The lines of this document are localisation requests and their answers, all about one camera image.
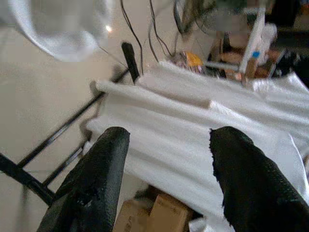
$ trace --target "brown cardboard box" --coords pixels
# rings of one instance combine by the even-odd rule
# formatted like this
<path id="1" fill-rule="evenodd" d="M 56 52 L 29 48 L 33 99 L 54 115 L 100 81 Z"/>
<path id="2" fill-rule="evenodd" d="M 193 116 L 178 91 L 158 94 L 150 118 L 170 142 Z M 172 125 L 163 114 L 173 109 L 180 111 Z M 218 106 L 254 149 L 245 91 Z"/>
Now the brown cardboard box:
<path id="1" fill-rule="evenodd" d="M 193 210 L 167 194 L 159 194 L 150 213 L 147 232 L 185 232 Z"/>
<path id="2" fill-rule="evenodd" d="M 113 232 L 146 232 L 149 211 L 135 200 L 123 203 Z"/>

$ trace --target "floor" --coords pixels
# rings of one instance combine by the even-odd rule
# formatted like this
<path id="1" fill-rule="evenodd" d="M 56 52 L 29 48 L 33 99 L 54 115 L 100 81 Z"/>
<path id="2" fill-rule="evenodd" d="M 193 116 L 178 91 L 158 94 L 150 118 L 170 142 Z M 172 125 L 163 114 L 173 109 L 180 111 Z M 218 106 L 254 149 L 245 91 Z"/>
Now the floor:
<path id="1" fill-rule="evenodd" d="M 177 34 L 172 15 L 173 2 L 154 0 L 158 32 L 170 48 L 174 48 Z M 125 8 L 143 44 L 144 69 L 147 71 L 156 64 L 148 44 L 151 22 L 149 2 L 126 0 Z M 108 43 L 101 44 L 104 50 L 99 50 L 83 62 L 64 63 L 45 54 L 14 28 L 0 27 L 1 153 L 19 162 L 94 96 L 93 81 L 110 79 L 124 70 L 126 61 L 120 46 L 122 41 L 133 44 L 139 63 L 139 47 L 122 17 L 118 0 L 114 1 L 111 28 Z M 161 47 L 153 35 L 152 40 L 159 60 L 164 60 Z M 185 40 L 178 36 L 177 50 L 193 51 L 206 59 L 211 44 L 212 38 L 196 32 Z M 85 141 L 88 134 L 83 125 L 96 114 L 97 106 L 94 105 L 78 119 L 26 170 L 43 181 L 69 153 Z M 50 185 L 52 190 L 57 190 L 76 162 Z M 2 173 L 0 183 L 0 231 L 36 231 L 47 209 L 45 203 Z M 142 181 L 125 174 L 118 206 L 146 186 Z"/>

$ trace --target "white plastic sheet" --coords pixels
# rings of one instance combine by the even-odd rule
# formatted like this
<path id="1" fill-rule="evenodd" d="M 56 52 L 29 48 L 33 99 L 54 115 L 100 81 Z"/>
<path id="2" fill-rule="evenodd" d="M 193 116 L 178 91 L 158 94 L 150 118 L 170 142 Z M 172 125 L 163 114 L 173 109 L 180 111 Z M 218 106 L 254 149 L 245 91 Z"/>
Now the white plastic sheet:
<path id="1" fill-rule="evenodd" d="M 0 0 L 0 19 L 62 61 L 80 61 L 107 40 L 111 0 Z"/>
<path id="2" fill-rule="evenodd" d="M 210 228 L 226 232 L 233 229 L 224 219 L 223 195 L 212 174 L 209 130 L 233 126 L 252 138 L 309 202 L 304 166 L 293 138 L 280 130 L 284 126 L 278 127 L 276 114 L 270 114 L 272 105 L 262 104 L 265 98 L 258 93 L 169 64 L 159 65 L 138 84 L 97 83 L 109 95 L 101 115 L 87 124 L 93 136 L 85 147 L 110 126 L 126 128 L 131 137 L 125 171 L 205 215 Z M 251 116 L 255 112 L 264 119 L 271 115 L 271 120 Z"/>

